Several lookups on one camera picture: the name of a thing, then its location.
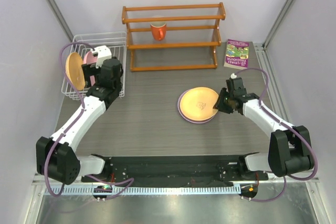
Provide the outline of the pink plastic plate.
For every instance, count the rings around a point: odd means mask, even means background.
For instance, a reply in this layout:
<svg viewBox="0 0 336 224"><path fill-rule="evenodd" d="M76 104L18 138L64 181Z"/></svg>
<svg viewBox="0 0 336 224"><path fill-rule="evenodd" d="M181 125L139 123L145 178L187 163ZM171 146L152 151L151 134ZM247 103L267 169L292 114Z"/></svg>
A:
<svg viewBox="0 0 336 224"><path fill-rule="evenodd" d="M98 59L98 53L89 51L84 56L83 60L83 73L86 81L86 87L89 88L95 84L95 75L97 74L98 70L96 68L96 62Z"/></svg>

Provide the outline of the large yellow plate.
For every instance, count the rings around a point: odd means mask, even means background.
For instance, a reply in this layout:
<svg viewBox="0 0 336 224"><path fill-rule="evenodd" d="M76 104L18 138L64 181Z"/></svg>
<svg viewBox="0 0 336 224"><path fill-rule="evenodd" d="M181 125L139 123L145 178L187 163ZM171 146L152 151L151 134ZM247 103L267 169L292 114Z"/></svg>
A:
<svg viewBox="0 0 336 224"><path fill-rule="evenodd" d="M82 65L83 60L77 52L69 54L65 64L65 72L71 84L79 91L83 90L86 85Z"/></svg>

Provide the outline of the small orange-yellow plate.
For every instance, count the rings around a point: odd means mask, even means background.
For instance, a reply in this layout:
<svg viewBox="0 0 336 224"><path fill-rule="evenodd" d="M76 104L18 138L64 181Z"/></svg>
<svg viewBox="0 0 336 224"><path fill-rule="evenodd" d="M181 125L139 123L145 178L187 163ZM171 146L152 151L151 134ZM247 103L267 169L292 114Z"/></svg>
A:
<svg viewBox="0 0 336 224"><path fill-rule="evenodd" d="M216 115L218 110L213 109L218 93L207 87L190 89L181 99L182 113L189 119L201 121Z"/></svg>

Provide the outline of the purple plastic plate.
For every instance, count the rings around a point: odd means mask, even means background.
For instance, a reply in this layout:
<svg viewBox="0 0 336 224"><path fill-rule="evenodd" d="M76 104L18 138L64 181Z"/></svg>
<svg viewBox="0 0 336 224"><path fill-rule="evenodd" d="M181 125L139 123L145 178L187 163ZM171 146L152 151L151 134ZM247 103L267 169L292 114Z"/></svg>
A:
<svg viewBox="0 0 336 224"><path fill-rule="evenodd" d="M211 121L211 120L215 117L215 115L212 116L212 117L209 118L209 119L206 119L206 120L196 121L196 120L192 120L192 119L187 118L187 117L182 113L181 108L180 108L181 99L182 99L182 97L184 96L184 94L185 94L186 92L188 92L188 91L189 91L189 90L184 91L184 92L180 95L180 97L179 97L179 99L178 99L178 101L177 101L177 110L178 110L180 116L181 116L183 119L185 119L186 121L188 121L188 122L190 122L190 123L194 123L194 124L204 124L204 123L207 123L207 122Z"/></svg>

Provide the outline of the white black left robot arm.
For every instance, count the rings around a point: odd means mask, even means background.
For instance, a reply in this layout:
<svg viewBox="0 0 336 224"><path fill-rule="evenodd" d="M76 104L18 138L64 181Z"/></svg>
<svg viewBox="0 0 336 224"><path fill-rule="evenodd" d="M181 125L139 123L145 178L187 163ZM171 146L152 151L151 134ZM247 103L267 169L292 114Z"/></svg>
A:
<svg viewBox="0 0 336 224"><path fill-rule="evenodd" d="M76 149L93 123L119 97L122 75L123 67L117 58L105 60L83 105L51 137L41 137L37 141L37 171L45 180L54 179L70 185L78 176L94 175L102 182L111 177L112 169L102 156L77 157Z"/></svg>

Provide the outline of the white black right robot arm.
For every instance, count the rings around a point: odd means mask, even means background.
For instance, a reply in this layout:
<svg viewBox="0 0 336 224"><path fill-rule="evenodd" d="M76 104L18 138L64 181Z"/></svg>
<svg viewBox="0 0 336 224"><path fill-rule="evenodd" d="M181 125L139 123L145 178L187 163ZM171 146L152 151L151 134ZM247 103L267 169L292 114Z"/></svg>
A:
<svg viewBox="0 0 336 224"><path fill-rule="evenodd" d="M248 93L242 78L229 78L222 88L214 108L231 114L235 111L252 120L269 138L268 156L248 154L237 166L242 179L250 179L257 170L269 169L278 177L312 170L309 180L317 173L318 163L312 151L310 134L304 126L294 126L283 120L254 93Z"/></svg>

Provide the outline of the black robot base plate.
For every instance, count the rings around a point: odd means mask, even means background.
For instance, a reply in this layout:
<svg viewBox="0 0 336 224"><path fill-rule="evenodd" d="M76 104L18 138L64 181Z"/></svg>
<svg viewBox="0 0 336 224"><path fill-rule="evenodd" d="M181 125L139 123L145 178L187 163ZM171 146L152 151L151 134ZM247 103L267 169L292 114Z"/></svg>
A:
<svg viewBox="0 0 336 224"><path fill-rule="evenodd" d="M237 181L266 181L267 173L248 171L239 155L107 157L105 182L134 178L133 187L226 187Z"/></svg>

